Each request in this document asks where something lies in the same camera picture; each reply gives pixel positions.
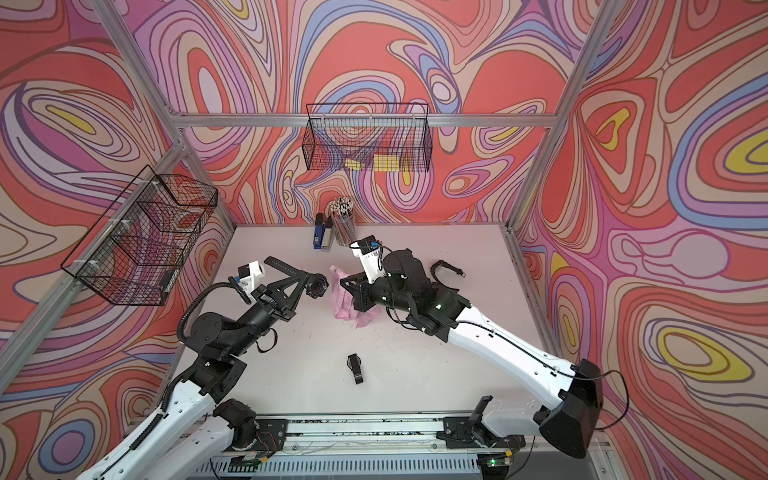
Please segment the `pink microfibre cloth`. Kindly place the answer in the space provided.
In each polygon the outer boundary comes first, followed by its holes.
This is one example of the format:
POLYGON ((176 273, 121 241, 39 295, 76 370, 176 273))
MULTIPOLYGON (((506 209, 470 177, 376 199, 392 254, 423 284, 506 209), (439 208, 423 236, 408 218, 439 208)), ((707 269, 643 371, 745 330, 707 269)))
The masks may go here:
POLYGON ((381 316, 382 309, 378 305, 365 312, 357 310, 352 294, 341 286, 341 280, 347 274, 335 265, 330 267, 330 273, 331 306, 335 319, 351 322, 356 328, 365 328, 381 316))

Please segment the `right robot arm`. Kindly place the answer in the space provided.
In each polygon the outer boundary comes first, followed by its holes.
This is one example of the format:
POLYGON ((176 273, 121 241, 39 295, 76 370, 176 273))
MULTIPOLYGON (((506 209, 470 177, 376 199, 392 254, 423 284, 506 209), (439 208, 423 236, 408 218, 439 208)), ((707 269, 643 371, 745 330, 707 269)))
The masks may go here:
POLYGON ((457 290, 441 283, 409 249, 391 250, 373 236, 350 244, 362 272, 340 281, 358 312, 382 306, 391 319, 463 348, 509 375, 531 394, 529 419, 491 395, 482 397, 461 433, 442 433, 460 446, 502 448, 510 437, 539 435, 557 451, 586 457, 604 407, 605 372, 589 360, 572 363, 493 322, 457 290))

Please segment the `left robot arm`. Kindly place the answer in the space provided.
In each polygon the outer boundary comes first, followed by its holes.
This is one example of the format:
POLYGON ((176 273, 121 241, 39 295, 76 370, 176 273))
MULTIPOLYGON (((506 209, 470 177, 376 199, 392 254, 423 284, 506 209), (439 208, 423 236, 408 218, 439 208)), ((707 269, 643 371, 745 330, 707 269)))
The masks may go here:
POLYGON ((295 315, 304 285, 287 278, 257 287, 234 322, 214 312, 199 317, 180 336, 195 361, 171 381, 150 417, 81 478, 185 479, 230 447, 251 447, 261 433, 256 414, 228 396, 246 369, 240 357, 277 321, 295 315))

